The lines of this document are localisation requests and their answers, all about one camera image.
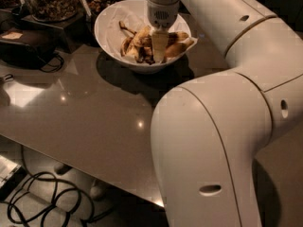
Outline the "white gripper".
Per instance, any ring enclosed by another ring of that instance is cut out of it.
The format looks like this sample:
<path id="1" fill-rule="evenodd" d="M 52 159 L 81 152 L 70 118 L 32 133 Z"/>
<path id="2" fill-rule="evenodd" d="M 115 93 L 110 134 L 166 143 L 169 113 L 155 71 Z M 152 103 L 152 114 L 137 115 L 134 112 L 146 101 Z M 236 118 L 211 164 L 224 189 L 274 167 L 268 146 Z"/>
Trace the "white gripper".
<path id="1" fill-rule="evenodd" d="M 155 62 L 161 62 L 165 57 L 165 49 L 169 40 L 167 29 L 175 23 L 178 9 L 179 0 L 148 0 L 149 22 L 153 27 L 158 28 L 151 35 L 152 54 Z"/>

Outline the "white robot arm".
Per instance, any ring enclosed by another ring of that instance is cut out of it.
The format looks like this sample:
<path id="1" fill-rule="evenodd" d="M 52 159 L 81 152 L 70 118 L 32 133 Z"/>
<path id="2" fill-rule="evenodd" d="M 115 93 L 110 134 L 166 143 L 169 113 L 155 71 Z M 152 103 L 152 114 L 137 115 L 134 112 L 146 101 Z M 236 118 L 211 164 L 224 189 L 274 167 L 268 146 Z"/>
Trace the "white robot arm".
<path id="1" fill-rule="evenodd" d="M 183 3 L 227 70 L 158 102 L 151 152 L 169 227 L 262 227 L 252 164 L 303 115 L 303 42 L 257 0 L 148 0 L 170 27 Z"/>

